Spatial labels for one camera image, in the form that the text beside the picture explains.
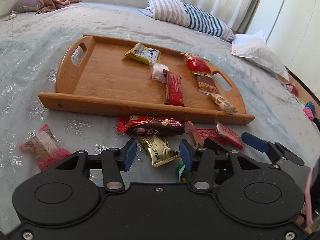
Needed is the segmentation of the person's right hand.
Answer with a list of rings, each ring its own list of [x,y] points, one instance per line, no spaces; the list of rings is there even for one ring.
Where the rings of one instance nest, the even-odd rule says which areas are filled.
[[[296,219],[296,224],[300,226],[306,233],[311,234],[311,226],[313,224],[311,207],[304,202],[303,207]]]

